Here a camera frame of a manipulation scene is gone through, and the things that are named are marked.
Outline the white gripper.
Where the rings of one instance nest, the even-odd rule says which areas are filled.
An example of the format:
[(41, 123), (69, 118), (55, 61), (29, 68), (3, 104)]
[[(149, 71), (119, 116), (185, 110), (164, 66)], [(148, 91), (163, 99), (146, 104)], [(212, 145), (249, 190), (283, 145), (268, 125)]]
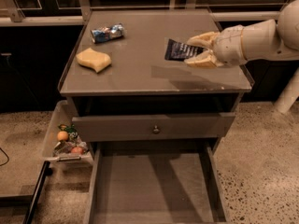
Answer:
[(218, 68), (224, 65), (239, 66), (247, 62), (242, 50), (244, 26), (237, 25), (221, 32), (207, 32), (188, 39), (187, 44), (207, 50), (185, 59), (190, 67)]

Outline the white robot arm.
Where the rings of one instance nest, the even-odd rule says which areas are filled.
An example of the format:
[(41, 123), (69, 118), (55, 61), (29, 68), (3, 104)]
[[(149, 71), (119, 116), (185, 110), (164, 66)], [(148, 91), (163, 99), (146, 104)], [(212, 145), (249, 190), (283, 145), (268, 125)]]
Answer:
[(240, 66), (249, 61), (299, 59), (299, 0), (285, 6), (278, 20), (232, 26), (191, 37), (187, 44), (204, 51), (184, 62), (190, 67)]

